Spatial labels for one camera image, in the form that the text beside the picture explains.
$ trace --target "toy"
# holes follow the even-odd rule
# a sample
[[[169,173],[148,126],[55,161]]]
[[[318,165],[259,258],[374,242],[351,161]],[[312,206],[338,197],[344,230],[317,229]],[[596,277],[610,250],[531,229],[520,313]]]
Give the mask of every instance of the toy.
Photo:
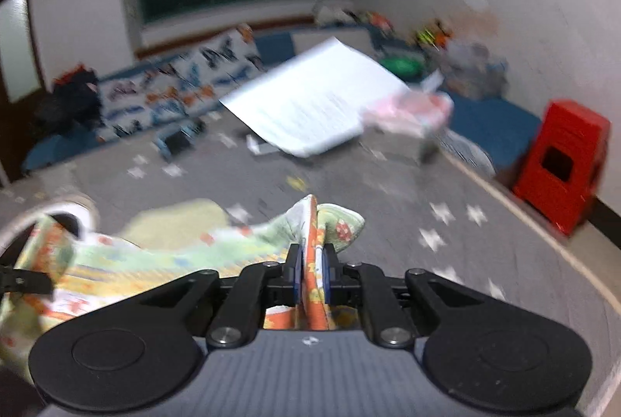
[[[390,73],[395,74],[402,81],[411,80],[424,69],[424,65],[420,61],[401,56],[388,56],[387,58],[380,59],[380,65]]]
[[[194,145],[194,139],[205,132],[207,125],[199,118],[186,119],[157,132],[153,143],[165,161],[170,162]]]
[[[422,30],[415,30],[410,36],[411,45],[431,45],[436,49],[446,49],[446,43],[453,37],[451,30],[446,28],[440,19],[436,19],[433,24],[426,25]]]
[[[377,12],[367,12],[364,20],[368,22],[368,24],[379,28],[384,36],[390,36],[394,34],[394,27],[392,23],[388,20],[387,17],[378,14]]]

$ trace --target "white star pattern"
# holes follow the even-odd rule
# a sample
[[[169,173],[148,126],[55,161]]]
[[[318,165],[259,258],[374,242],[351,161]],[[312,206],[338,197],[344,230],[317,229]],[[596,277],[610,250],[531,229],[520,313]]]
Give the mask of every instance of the white star pattern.
[[[237,143],[231,137],[226,136],[224,133],[218,133],[218,140],[221,141],[228,148],[237,147]]]
[[[134,177],[135,179],[142,179],[145,175],[147,175],[143,170],[139,167],[135,167],[133,169],[127,170],[127,173]]]
[[[373,157],[377,160],[387,161],[386,156],[384,156],[383,152],[371,149],[371,154],[373,154]]]
[[[481,210],[478,205],[476,207],[468,205],[467,209],[468,209],[468,219],[470,221],[477,223],[477,225],[479,226],[482,223],[487,222],[487,217],[485,216],[485,214],[483,213],[483,210]]]
[[[177,165],[169,165],[167,167],[162,167],[162,170],[165,173],[168,173],[171,177],[180,177],[185,173],[185,170],[178,167]]]
[[[456,284],[463,284],[464,281],[457,276],[455,273],[455,269],[453,267],[446,267],[446,270],[440,270],[440,268],[432,268],[432,272],[437,276],[441,276],[442,278],[446,278]]]
[[[487,280],[487,292],[492,298],[502,299],[502,301],[507,301],[507,298],[504,295],[502,287],[497,286],[492,282],[492,279]]]
[[[149,160],[145,158],[142,154],[138,154],[138,156],[134,158],[134,163],[136,163],[137,165],[146,165],[148,162]]]
[[[252,215],[250,215],[248,211],[239,203],[235,204],[231,208],[227,208],[227,212],[233,219],[237,222],[241,222],[242,224],[247,224],[248,219],[252,218]]]
[[[436,221],[442,221],[444,224],[448,226],[448,223],[455,220],[454,215],[452,215],[451,210],[448,209],[448,206],[446,206],[446,203],[442,203],[440,205],[430,203],[429,205],[434,211],[434,217]]]
[[[437,252],[439,246],[446,245],[435,229],[432,229],[431,231],[420,229],[419,231],[420,238],[418,239],[418,242],[423,247],[429,247],[432,251]]]

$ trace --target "blue cushion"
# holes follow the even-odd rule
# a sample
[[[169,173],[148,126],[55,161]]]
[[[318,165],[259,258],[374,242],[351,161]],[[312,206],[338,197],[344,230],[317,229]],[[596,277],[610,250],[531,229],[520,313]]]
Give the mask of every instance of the blue cushion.
[[[451,130],[486,151],[497,171],[510,167],[537,135],[541,120],[513,103],[449,95],[455,102]]]
[[[284,63],[296,55],[291,31],[256,36],[255,43],[259,49],[261,60],[266,66]]]
[[[87,152],[100,144],[94,131],[74,122],[65,135],[52,135],[33,147],[22,163],[23,172],[42,169]]]

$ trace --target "gray carpet floor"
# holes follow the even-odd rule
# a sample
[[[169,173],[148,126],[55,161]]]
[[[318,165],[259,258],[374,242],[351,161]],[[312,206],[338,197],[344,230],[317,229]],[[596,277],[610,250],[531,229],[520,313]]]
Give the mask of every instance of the gray carpet floor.
[[[389,276],[433,270],[575,329],[594,357],[580,408],[597,405],[621,359],[621,318],[545,240],[444,156],[417,167],[380,160],[352,142],[311,160],[255,157],[231,114],[207,122],[207,135],[175,161],[181,175],[165,171],[145,132],[17,182],[0,195],[0,222],[40,202],[38,193],[75,192],[94,200],[101,233],[118,233],[143,210],[195,198],[225,209],[240,204],[256,224],[313,193],[319,203],[366,219],[342,261],[375,264]],[[302,179],[306,191],[288,178]]]

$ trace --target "colorful fabric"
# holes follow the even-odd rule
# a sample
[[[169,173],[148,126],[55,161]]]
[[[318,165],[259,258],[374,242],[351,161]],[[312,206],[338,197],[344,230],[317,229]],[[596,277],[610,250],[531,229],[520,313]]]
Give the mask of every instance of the colorful fabric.
[[[229,225],[227,213],[211,200],[192,200],[139,213],[118,234],[151,250],[179,250],[202,233]]]
[[[304,308],[271,308],[264,327],[297,327],[305,322],[304,314],[311,329],[334,327],[317,283],[316,250],[324,241],[343,250],[363,226],[364,218],[356,212],[331,204],[318,206],[309,195],[265,224],[215,229],[184,249],[165,251],[138,248],[108,236],[77,242],[43,216],[16,268],[49,273],[54,294],[5,296],[0,309],[0,359],[28,377],[30,348],[56,324],[204,268],[228,277],[254,263],[284,262],[291,243],[304,249]]]
[[[213,101],[263,72],[252,30],[240,25],[193,48],[175,66],[187,83],[180,90],[190,116],[208,110]]]
[[[196,116],[262,72],[248,25],[190,51],[99,83],[101,141],[114,140],[182,117]]]

